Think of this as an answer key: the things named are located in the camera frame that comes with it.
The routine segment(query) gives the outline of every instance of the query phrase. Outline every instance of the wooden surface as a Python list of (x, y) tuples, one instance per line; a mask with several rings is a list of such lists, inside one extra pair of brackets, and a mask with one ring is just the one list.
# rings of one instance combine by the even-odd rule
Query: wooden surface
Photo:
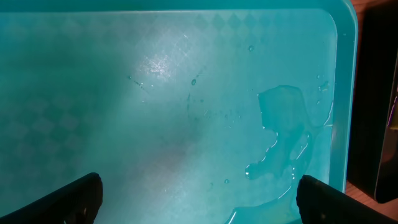
[[(377, 5), (384, 0), (351, 0), (354, 5), (356, 15), (358, 17), (358, 25), (359, 25), (359, 43), (361, 43), (362, 37), (362, 26), (364, 22), (364, 12), (368, 7), (372, 7)], [(371, 207), (372, 209), (378, 211), (381, 214), (387, 215), (390, 218), (393, 218), (398, 221), (398, 199), (395, 199), (391, 202), (385, 204), (379, 204), (375, 202), (371, 197), (368, 197), (366, 194), (362, 193), (355, 186), (347, 182), (346, 185), (346, 195), (354, 198), (355, 200)]]

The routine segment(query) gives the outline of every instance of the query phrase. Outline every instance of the teal plastic tray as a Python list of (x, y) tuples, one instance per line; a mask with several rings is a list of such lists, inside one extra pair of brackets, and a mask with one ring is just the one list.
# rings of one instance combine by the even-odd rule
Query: teal plastic tray
[(348, 0), (0, 2), (0, 215), (89, 173), (96, 223), (288, 223), (344, 191)]

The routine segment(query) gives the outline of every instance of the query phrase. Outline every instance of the water droplet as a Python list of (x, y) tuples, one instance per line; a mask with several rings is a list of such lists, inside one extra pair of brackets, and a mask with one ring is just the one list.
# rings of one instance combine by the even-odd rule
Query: water droplet
[(327, 91), (329, 89), (329, 82), (325, 81), (322, 85), (318, 87), (319, 91)]

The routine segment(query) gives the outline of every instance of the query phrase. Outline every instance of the diamond pattern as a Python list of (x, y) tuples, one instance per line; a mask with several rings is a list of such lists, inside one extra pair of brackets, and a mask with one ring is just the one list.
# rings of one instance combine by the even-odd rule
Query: diamond pattern
[(257, 20), (252, 16), (252, 14), (248, 14), (245, 18), (244, 18), (244, 24), (246, 25), (246, 27), (248, 27), (249, 29), (252, 29), (257, 23)]
[(225, 21), (220, 15), (216, 14), (212, 21), (213, 26), (220, 31), (225, 26)]
[(197, 16), (193, 23), (195, 27), (198, 28), (200, 31), (204, 31), (209, 26), (209, 23), (206, 21), (205, 18), (203, 18), (201, 14)]
[(228, 19), (228, 25), (236, 30), (242, 24), (242, 21), (236, 16), (235, 13), (232, 13), (232, 16)]

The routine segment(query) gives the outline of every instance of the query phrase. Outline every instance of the black object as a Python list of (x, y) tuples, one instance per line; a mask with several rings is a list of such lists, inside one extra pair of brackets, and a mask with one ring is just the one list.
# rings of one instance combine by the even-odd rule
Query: black object
[(301, 178), (296, 201), (303, 224), (398, 224), (309, 175)]
[(365, 11), (348, 156), (348, 180), (379, 203), (398, 197), (398, 1)]
[(90, 173), (0, 218), (0, 224), (92, 224), (102, 204), (103, 186)]

